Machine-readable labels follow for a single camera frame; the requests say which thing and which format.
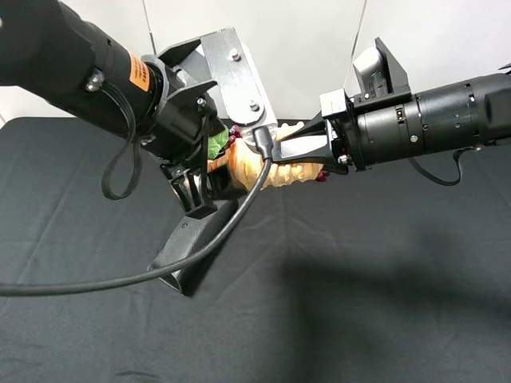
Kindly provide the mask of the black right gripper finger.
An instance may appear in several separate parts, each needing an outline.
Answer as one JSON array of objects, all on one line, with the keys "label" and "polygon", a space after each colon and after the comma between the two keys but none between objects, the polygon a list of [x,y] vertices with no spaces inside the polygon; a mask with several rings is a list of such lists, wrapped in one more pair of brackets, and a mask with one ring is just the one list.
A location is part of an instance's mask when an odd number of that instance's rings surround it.
[{"label": "black right gripper finger", "polygon": [[326,134],[279,140],[272,149],[272,159],[276,164],[321,164],[330,173],[347,174],[347,166],[339,164]]},{"label": "black right gripper finger", "polygon": [[311,136],[325,136],[326,122],[321,113],[310,120],[279,120],[275,130],[275,141],[291,140]]}]

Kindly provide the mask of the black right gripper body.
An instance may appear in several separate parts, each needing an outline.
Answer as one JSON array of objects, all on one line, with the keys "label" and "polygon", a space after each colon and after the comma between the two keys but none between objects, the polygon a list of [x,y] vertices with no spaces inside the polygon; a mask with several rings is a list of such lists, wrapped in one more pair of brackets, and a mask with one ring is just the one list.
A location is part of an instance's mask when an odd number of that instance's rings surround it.
[{"label": "black right gripper body", "polygon": [[347,175],[351,168],[362,172],[361,133],[353,102],[343,88],[322,94],[319,101],[327,134],[324,169],[338,175]]}]

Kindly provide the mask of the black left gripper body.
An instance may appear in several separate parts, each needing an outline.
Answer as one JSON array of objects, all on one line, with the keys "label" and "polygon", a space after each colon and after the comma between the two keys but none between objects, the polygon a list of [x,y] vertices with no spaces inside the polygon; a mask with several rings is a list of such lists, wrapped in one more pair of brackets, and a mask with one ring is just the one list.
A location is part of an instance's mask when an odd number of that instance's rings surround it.
[{"label": "black left gripper body", "polygon": [[179,161],[193,152],[204,135],[203,117],[217,115],[208,95],[217,81],[200,46],[201,39],[193,38],[142,57],[154,75],[156,104],[140,125],[141,147],[163,160]]}]

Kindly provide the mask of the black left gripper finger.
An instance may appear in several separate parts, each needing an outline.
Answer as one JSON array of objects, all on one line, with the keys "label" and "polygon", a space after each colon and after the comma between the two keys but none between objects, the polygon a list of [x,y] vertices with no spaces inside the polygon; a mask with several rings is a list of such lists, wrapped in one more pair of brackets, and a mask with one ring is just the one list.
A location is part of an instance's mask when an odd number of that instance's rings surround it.
[{"label": "black left gripper finger", "polygon": [[217,211],[216,204],[208,194],[205,162],[191,167],[183,164],[160,164],[160,170],[170,183],[187,217],[203,219]]},{"label": "black left gripper finger", "polygon": [[229,153],[207,160],[208,191],[213,199],[239,199],[248,193],[231,174],[229,160]]}]

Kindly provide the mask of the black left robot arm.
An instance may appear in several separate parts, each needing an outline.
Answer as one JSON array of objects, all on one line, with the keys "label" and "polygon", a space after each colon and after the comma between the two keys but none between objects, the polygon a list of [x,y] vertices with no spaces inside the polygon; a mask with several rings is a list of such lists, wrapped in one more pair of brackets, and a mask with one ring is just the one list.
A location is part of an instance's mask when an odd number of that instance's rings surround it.
[{"label": "black left robot arm", "polygon": [[226,29],[140,57],[63,2],[1,4],[2,85],[121,137],[133,154],[123,197],[138,184],[143,152],[151,153],[185,213],[198,219],[245,193],[226,166],[207,168],[212,138],[228,133],[208,91],[227,97],[229,81],[241,89],[253,83],[247,62],[228,58],[239,47]]}]

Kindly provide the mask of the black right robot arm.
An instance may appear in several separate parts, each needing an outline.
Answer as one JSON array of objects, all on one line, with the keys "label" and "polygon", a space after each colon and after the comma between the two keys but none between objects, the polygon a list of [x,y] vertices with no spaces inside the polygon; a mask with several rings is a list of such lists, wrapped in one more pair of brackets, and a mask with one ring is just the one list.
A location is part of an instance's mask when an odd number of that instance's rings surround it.
[{"label": "black right robot arm", "polygon": [[413,94],[405,86],[374,99],[344,89],[320,97],[321,111],[277,142],[277,164],[325,165],[346,175],[376,164],[510,141],[510,76],[496,73]]}]

